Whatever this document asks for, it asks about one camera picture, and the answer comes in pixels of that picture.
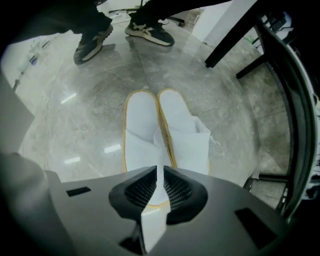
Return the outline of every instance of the marble floor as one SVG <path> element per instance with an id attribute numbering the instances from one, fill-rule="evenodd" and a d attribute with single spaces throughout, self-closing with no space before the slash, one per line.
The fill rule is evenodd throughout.
<path id="1" fill-rule="evenodd" d="M 127 96 L 174 88 L 211 131 L 212 176 L 243 186 L 253 173 L 287 171 L 288 121 L 271 74 L 261 65 L 235 77 L 260 55 L 252 44 L 242 38 L 215 68 L 206 68 L 213 49 L 173 22 L 164 26 L 173 47 L 129 37 L 127 25 L 114 24 L 102 51 L 80 66 L 73 61 L 80 36 L 61 34 L 25 71 L 16 93 L 35 119 L 20 154 L 62 182 L 120 174 Z"/>

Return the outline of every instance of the white slipper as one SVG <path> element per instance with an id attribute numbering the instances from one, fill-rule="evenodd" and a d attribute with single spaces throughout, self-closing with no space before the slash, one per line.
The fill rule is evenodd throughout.
<path id="1" fill-rule="evenodd" d="M 178 91 L 164 89 L 157 97 L 173 166 L 209 175 L 210 130 L 198 117 L 192 116 Z"/>
<path id="2" fill-rule="evenodd" d="M 149 91 L 131 93 L 124 106 L 123 157 L 126 172 L 157 166 L 156 189 L 141 214 L 144 247 L 149 252 L 166 231 L 169 197 L 164 188 L 164 165 L 172 166 L 160 127 L 159 105 Z"/>

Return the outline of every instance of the black pants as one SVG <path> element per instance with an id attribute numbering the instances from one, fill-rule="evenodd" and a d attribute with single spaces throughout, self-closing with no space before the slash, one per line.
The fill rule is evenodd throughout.
<path id="1" fill-rule="evenodd" d="M 137 24 L 156 22 L 182 11 L 228 1 L 230 0 L 150 0 L 132 15 L 132 20 Z M 68 30 L 75 34 L 85 34 L 96 30 L 101 24 L 110 24 L 111 21 L 102 12 L 98 12 L 93 0 L 57 0 L 54 5 L 30 19 L 13 41 L 65 33 Z"/>

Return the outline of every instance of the black metal frame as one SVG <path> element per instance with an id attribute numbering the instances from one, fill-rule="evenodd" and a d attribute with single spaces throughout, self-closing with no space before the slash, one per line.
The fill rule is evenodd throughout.
<path id="1" fill-rule="evenodd" d="M 290 130 L 289 172 L 288 175 L 260 174 L 259 179 L 286 183 L 286 195 L 282 196 L 278 210 L 285 218 L 290 218 L 311 178 L 317 151 L 317 117 L 313 95 L 308 91 L 308 86 L 311 85 L 304 68 L 286 44 L 257 18 L 265 3 L 263 0 L 257 1 L 214 49 L 205 63 L 207 67 L 213 68 L 241 37 L 255 26 L 264 55 L 241 70 L 236 77 L 239 79 L 265 63 L 279 87 Z M 245 188 L 250 190 L 251 186 L 250 178 Z"/>

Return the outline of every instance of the sneaker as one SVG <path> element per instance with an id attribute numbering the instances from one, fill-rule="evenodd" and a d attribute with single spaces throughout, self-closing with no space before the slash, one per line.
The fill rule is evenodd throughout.
<path id="1" fill-rule="evenodd" d="M 130 21 L 124 32 L 130 36 L 141 37 L 162 46 L 173 46 L 175 43 L 174 38 L 162 28 L 162 24 L 159 22 L 137 25 Z"/>
<path id="2" fill-rule="evenodd" d="M 92 59 L 102 49 L 102 43 L 111 34 L 114 28 L 110 24 L 104 31 L 99 31 L 94 35 L 82 34 L 77 49 L 73 55 L 76 65 L 80 65 Z"/>

